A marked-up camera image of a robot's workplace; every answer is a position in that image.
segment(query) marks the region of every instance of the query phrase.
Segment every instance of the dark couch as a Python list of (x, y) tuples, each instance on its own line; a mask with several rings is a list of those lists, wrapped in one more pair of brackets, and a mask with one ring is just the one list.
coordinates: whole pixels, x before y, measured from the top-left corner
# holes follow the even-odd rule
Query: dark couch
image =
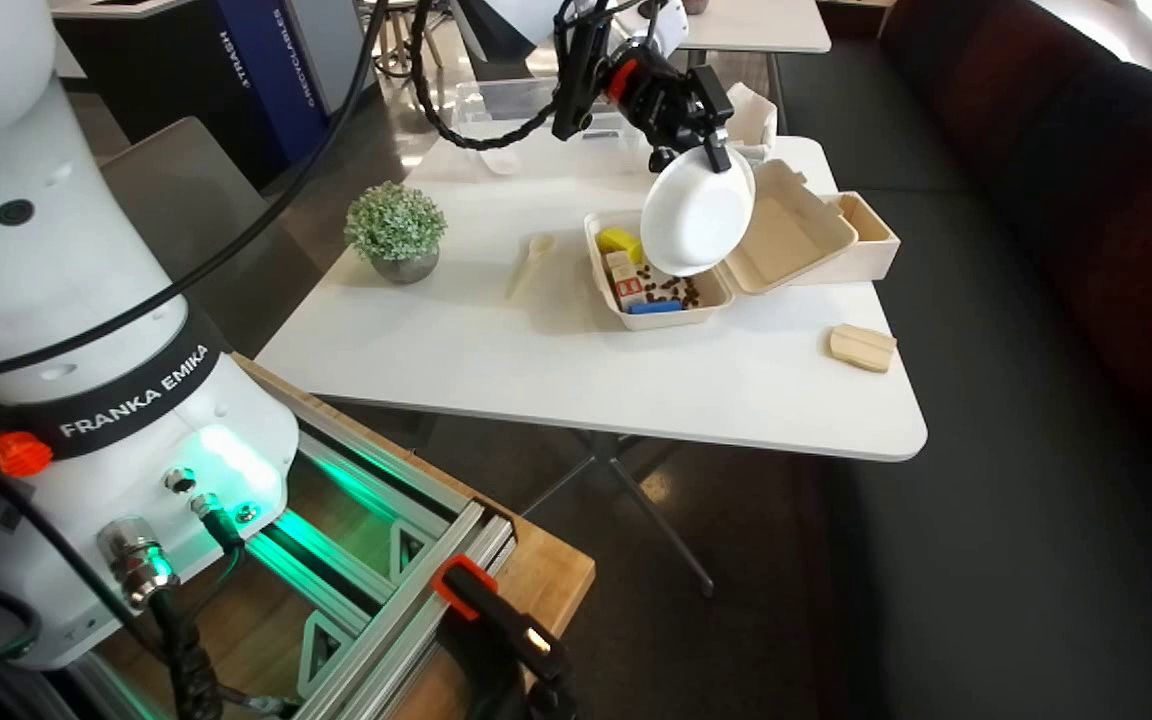
[(851, 714), (1152, 720), (1152, 72), (1030, 0), (901, 0), (771, 74), (906, 236), (934, 426), (821, 483)]

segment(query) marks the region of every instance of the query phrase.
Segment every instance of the plant pot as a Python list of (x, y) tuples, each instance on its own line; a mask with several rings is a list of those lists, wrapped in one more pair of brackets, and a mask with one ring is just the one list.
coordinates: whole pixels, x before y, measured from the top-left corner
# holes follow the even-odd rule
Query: plant pot
[(385, 256), (369, 256), (369, 258), (393, 284), (420, 284), (442, 265), (442, 248), (434, 248), (430, 256), (414, 256), (414, 258), (385, 258)]

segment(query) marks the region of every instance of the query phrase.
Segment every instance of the potted plant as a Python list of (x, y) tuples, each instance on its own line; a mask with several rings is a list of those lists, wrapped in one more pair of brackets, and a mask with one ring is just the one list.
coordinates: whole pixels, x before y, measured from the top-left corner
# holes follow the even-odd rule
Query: potted plant
[(393, 284), (418, 284), (442, 265), (446, 228), (435, 199), (404, 184), (369, 187), (343, 217), (343, 238)]

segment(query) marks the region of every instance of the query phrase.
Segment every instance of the table leg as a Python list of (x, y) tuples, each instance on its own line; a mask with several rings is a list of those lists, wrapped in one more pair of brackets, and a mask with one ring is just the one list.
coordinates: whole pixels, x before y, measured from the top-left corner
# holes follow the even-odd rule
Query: table leg
[(530, 509), (525, 515), (532, 515), (539, 505), (547, 505), (558, 491), (564, 491), (570, 483), (577, 483), (579, 476), (588, 476), (594, 469), (609, 469), (625, 491), (642, 505), (642, 510), (656, 523), (656, 530), (686, 555), (686, 563), (695, 571), (702, 593), (718, 595), (718, 580), (713, 571), (702, 563), (702, 555), (687, 549), (687, 540), (656, 510), (656, 505), (644, 496), (642, 480), (619, 464), (619, 451), (635, 439), (625, 434), (606, 434), (606, 433), (588, 433), (579, 434), (583, 451), (577, 469), (570, 469), (558, 483), (547, 483)]

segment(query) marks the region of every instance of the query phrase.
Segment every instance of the green led light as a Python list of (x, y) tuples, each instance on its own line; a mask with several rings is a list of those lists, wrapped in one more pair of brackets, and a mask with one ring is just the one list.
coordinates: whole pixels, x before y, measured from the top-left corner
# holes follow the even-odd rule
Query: green led light
[(164, 544), (147, 544), (147, 549), (145, 549), (145, 563), (147, 563), (151, 574), (178, 574)]
[(385, 496), (369, 483), (369, 472), (359, 472), (343, 459), (324, 459), (321, 469), (350, 499), (364, 505), (385, 523), (397, 521), (397, 510), (385, 505)]

